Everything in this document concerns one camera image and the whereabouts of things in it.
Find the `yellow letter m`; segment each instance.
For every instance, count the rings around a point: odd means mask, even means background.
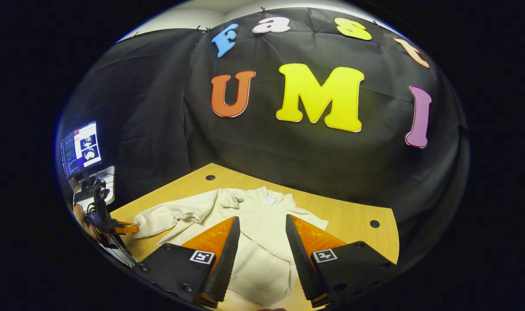
[[[300,97],[310,122],[316,123],[332,102],[332,111],[324,118],[327,126],[349,132],[361,130],[358,110],[363,73],[353,68],[337,67],[320,86],[312,71],[303,63],[287,63],[279,71],[286,76],[284,103],[282,109],[276,112],[279,120],[302,120],[303,114],[298,107]]]

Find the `white wall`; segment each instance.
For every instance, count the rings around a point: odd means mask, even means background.
[[[120,40],[132,37],[134,34],[136,34],[136,32],[138,32],[138,34],[141,34],[160,29],[195,29],[198,25],[201,25],[199,29],[205,29],[206,27],[213,28],[222,23],[228,22],[229,20],[233,20],[235,18],[246,16],[255,12],[260,12],[261,6],[264,7],[266,10],[295,7],[310,7],[320,8],[324,10],[335,10],[337,12],[342,12],[345,14],[350,14],[352,16],[363,18],[370,22],[375,20],[380,26],[399,34],[399,32],[392,29],[390,26],[381,22],[380,20],[376,19],[374,16],[371,16],[362,10],[358,10],[351,4],[348,4],[347,2],[342,2],[338,0],[262,0],[256,2],[246,0],[246,5],[241,6],[241,4],[239,4],[239,8],[236,8],[235,10],[232,10],[226,14],[223,12],[231,9],[229,4],[227,6],[218,6],[219,1],[225,0],[213,1],[214,2],[211,2],[211,4],[209,5],[200,0],[193,0],[186,4],[182,4],[181,6],[177,6],[175,8],[166,10],[158,16],[147,21],[143,25],[132,30]],[[208,10],[202,10],[200,9],[200,7],[206,7],[208,8]]]

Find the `clothing tag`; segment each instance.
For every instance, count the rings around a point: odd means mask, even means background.
[[[278,198],[273,196],[273,195],[269,195],[268,197],[266,197],[266,199],[263,201],[264,204],[268,205],[268,206],[272,206],[272,204],[274,204],[274,202],[276,202]]]

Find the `monitor screen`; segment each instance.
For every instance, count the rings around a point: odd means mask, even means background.
[[[65,178],[69,179],[92,165],[101,163],[95,121],[91,122],[61,141],[61,162]]]

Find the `computer monitor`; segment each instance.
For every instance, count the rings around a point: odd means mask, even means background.
[[[79,173],[83,173],[85,178],[83,186],[92,186],[95,180],[89,177],[87,169],[101,164],[95,121],[77,128],[65,136],[61,140],[60,150],[65,178],[70,179]]]

